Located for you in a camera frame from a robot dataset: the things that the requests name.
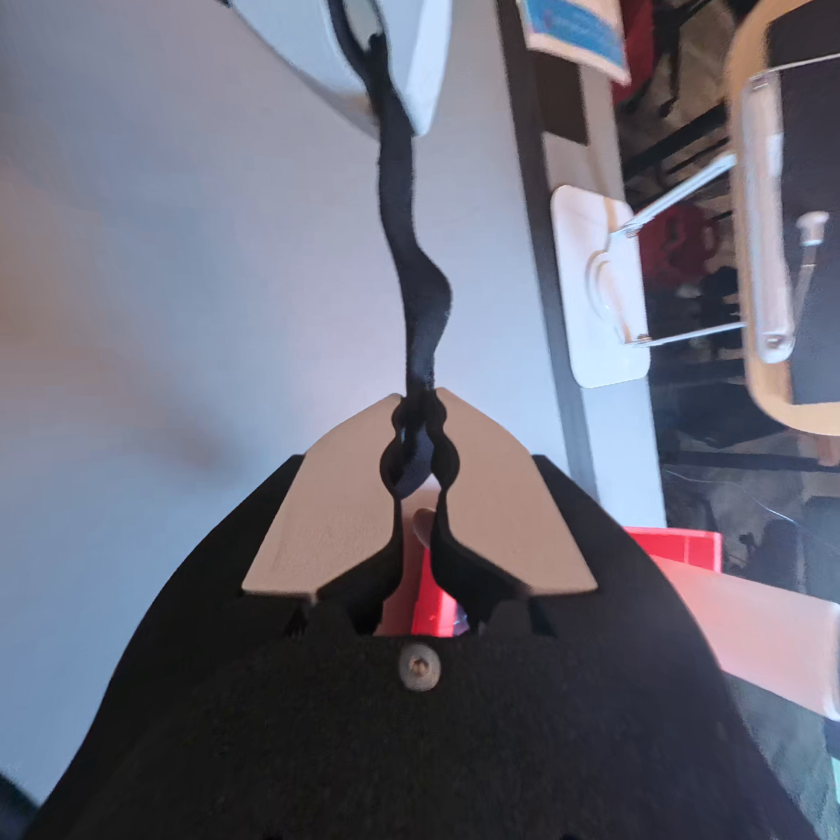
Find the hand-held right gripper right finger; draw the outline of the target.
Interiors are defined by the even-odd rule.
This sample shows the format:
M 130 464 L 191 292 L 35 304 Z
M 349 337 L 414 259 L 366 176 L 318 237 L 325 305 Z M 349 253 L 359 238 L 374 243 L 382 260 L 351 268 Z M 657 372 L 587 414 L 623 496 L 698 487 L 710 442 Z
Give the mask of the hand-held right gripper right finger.
M 450 390 L 431 398 L 436 582 L 470 625 L 534 597 L 590 594 L 598 584 L 529 451 Z

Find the wooden framed chair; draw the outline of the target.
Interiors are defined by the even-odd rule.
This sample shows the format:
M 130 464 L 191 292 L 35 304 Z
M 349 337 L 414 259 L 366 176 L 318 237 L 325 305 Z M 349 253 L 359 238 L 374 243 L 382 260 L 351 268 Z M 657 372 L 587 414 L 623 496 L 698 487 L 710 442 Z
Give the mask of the wooden framed chair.
M 838 436 L 838 2 L 757 2 L 727 65 L 752 399 Z

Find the large red plastic bin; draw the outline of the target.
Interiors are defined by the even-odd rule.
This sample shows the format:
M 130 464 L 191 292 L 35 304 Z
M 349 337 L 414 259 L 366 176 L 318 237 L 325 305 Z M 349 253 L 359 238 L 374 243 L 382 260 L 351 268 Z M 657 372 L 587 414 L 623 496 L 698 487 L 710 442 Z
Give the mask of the large red plastic bin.
M 404 523 L 406 581 L 385 601 L 377 636 L 418 635 L 454 637 L 469 630 L 463 606 L 436 582 L 431 568 L 428 535 L 423 525 Z M 653 559 L 671 560 L 704 571 L 722 571 L 722 536 L 685 528 L 626 528 Z

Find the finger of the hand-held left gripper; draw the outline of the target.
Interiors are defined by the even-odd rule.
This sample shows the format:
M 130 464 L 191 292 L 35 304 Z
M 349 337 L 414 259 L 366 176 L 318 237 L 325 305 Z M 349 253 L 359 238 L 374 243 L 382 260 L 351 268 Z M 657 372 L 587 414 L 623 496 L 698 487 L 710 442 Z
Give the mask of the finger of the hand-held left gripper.
M 229 6 L 310 92 L 377 139 L 367 91 L 337 40 L 327 2 L 231 1 Z
M 451 1 L 381 1 L 395 89 L 417 137 L 431 129 L 443 86 L 453 21 Z

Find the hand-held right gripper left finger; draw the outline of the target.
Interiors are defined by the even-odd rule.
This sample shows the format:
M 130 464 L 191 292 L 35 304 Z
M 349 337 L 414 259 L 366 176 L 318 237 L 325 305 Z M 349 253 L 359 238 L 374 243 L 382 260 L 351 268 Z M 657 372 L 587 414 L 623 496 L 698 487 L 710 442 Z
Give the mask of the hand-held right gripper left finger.
M 403 577 L 401 502 L 382 476 L 402 400 L 384 397 L 306 451 L 248 568 L 244 593 L 337 603 L 359 632 L 375 631 Z

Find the blue and white paper flyer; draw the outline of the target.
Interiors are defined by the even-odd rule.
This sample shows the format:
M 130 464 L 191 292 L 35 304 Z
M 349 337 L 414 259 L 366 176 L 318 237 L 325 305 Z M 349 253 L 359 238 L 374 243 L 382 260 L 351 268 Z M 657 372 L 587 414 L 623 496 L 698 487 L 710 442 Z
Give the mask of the blue and white paper flyer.
M 517 1 L 516 6 L 527 50 L 591 67 L 629 86 L 618 1 Z

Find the white stand base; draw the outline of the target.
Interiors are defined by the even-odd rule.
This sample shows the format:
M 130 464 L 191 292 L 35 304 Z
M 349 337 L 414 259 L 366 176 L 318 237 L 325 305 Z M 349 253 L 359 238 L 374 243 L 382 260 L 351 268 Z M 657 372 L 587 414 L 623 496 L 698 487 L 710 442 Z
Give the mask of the white stand base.
M 550 203 L 570 367 L 586 389 L 642 380 L 650 351 L 637 238 L 629 205 L 573 185 Z

